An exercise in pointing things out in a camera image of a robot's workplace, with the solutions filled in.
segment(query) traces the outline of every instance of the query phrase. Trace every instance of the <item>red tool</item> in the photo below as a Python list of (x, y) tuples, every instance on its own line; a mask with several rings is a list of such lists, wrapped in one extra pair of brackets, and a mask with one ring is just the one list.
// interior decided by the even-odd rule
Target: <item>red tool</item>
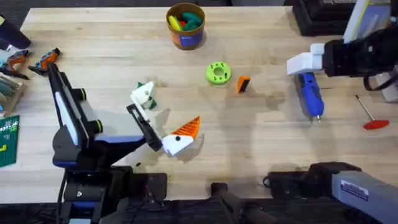
[(355, 95), (355, 97), (358, 99), (359, 103), (362, 105), (368, 116), (372, 119), (372, 121), (366, 123), (363, 128), (366, 130), (375, 130), (375, 129), (380, 129), (386, 127), (390, 121), (389, 120), (376, 120), (373, 118), (372, 114), (369, 112), (369, 110), (366, 108), (366, 106), (362, 103), (361, 99), (359, 99), (358, 95)]

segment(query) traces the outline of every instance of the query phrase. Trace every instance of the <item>black case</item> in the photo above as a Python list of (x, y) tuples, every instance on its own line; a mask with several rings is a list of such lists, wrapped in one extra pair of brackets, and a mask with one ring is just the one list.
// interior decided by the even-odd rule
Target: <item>black case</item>
[(329, 4), (324, 0), (296, 0), (293, 14), (303, 36), (343, 35), (355, 3)]

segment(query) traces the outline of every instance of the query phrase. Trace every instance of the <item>gray machine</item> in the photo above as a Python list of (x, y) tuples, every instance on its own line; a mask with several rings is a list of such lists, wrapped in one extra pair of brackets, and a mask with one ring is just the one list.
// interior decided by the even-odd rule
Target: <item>gray machine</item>
[(398, 188), (344, 162), (312, 164), (308, 172), (270, 172), (264, 179), (274, 198), (330, 197), (354, 208), (363, 223), (398, 222)]

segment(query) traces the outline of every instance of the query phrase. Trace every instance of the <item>orange tool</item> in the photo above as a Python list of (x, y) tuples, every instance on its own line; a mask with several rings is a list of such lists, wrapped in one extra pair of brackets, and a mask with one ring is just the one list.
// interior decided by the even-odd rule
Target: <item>orange tool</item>
[(61, 54), (60, 49), (56, 48), (49, 51), (45, 54), (39, 62), (37, 62), (34, 66), (28, 66), (30, 70), (33, 72), (44, 76), (47, 73), (47, 64), (49, 62), (55, 62), (58, 59), (58, 56)]
[(28, 50), (20, 50), (7, 58), (6, 62), (0, 63), (0, 72), (10, 77), (23, 78), (29, 80), (26, 75), (23, 75), (14, 68), (18, 63), (24, 63), (26, 58), (30, 55)]
[(243, 93), (248, 87), (250, 82), (250, 77), (239, 77), (238, 83), (236, 84), (236, 91), (238, 93)]
[(366, 108), (366, 106), (362, 103), (361, 99), (359, 99), (358, 95), (355, 95), (355, 97), (358, 99), (359, 103), (362, 105), (363, 109), (365, 112), (368, 114), (370, 117), (371, 121), (366, 123), (363, 128), (365, 130), (375, 130), (375, 129), (380, 129), (386, 127), (390, 121), (388, 120), (376, 120), (373, 118), (372, 114), (369, 112), (369, 110)]
[(193, 139), (195, 139), (198, 134), (199, 125), (200, 125), (200, 116), (197, 116), (195, 119), (191, 120), (187, 124), (184, 124), (181, 128), (178, 128), (172, 134), (181, 135), (181, 136), (191, 136)]

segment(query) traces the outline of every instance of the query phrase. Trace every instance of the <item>wooden tabletop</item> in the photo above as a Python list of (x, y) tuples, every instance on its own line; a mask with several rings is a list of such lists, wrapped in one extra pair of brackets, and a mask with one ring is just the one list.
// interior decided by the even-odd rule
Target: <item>wooden tabletop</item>
[[(29, 64), (58, 47), (58, 66), (71, 84), (85, 88), (93, 108), (113, 113), (127, 113), (137, 82), (155, 81), (158, 107), (149, 114), (158, 126), (164, 123), (166, 133), (201, 116), (197, 142), (178, 158), (143, 146), (118, 162), (141, 162), (138, 172), (166, 173), (168, 199), (207, 198), (212, 182), (229, 183), (241, 197), (265, 197), (261, 182), (270, 170), (305, 170), (321, 161), (348, 162), (398, 185), (396, 105), (364, 90), (360, 79), (320, 73), (322, 123), (312, 124), (302, 112), (286, 60), (333, 37), (300, 36), (290, 7), (203, 9), (206, 40), (192, 51), (173, 45), (164, 7), (31, 9), (22, 26), (34, 43)], [(224, 86), (205, 78), (206, 66), (215, 61), (232, 68)], [(50, 85), (22, 71), (32, 79), (16, 109), (17, 163), (0, 169), (0, 203), (54, 202), (63, 171), (52, 164), (58, 121)], [(252, 80), (238, 95), (242, 75)], [(368, 117), (355, 94), (374, 117), (391, 124), (363, 130)]]

